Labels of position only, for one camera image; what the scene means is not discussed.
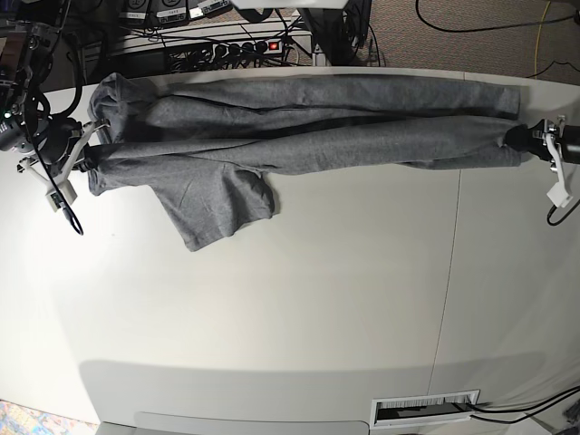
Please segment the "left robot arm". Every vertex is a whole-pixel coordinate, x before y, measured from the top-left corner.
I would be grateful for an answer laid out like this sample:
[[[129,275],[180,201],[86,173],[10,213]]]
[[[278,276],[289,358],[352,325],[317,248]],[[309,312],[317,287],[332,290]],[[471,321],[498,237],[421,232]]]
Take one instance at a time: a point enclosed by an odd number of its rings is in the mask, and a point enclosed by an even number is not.
[[[504,139],[504,143],[518,152],[532,154],[543,161],[552,161],[553,157],[548,151],[546,136],[553,135],[555,138],[556,153],[564,163],[579,164],[579,127],[556,124],[543,119],[533,127],[519,125],[510,129]]]

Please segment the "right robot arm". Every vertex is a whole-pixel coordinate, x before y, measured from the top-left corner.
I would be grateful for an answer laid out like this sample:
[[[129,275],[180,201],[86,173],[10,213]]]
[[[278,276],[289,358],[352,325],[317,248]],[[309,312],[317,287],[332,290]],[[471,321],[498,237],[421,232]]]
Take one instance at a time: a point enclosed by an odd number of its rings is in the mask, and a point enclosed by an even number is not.
[[[75,35],[65,31],[72,1],[13,1],[1,14],[1,150],[22,155],[16,170],[39,169],[43,162],[53,177],[95,167],[81,137],[89,128],[73,118],[82,97],[83,74]],[[54,112],[42,91],[60,44],[68,48],[74,96]]]

